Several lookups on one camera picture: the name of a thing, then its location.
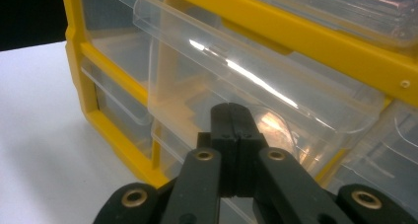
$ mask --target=white table surface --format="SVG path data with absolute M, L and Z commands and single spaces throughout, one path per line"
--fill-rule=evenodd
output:
M 92 223 L 135 177 L 81 113 L 65 42 L 0 52 L 0 223 Z

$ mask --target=drawer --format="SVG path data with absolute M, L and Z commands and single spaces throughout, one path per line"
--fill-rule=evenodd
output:
M 153 36 L 149 112 L 190 148 L 210 109 L 248 107 L 270 146 L 315 176 L 379 119 L 383 94 L 310 58 L 273 51 L 182 0 L 138 0 L 134 23 Z
M 334 30 L 377 44 L 418 42 L 417 0 L 260 0 Z
M 152 137 L 161 145 L 161 171 L 169 179 L 176 178 L 191 148 L 157 120 L 153 122 Z M 256 223 L 252 198 L 222 198 L 220 211 L 220 223 Z
M 329 190 L 364 184 L 388 194 L 418 219 L 418 109 L 396 102 L 341 164 Z
M 96 85 L 99 110 L 148 158 L 151 159 L 151 122 L 147 108 L 114 83 L 90 60 L 82 71 Z
M 150 37 L 132 23 L 135 0 L 82 0 L 88 40 L 143 87 L 148 86 Z

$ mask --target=black robotic claw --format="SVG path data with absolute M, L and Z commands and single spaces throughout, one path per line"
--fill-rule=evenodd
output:
M 211 110 L 211 132 L 199 133 L 175 180 L 159 189 L 120 188 L 95 224 L 214 224 L 220 197 L 231 196 L 253 197 L 260 224 L 418 223 L 370 187 L 342 187 L 332 197 L 290 153 L 268 147 L 247 108 L 220 104 Z

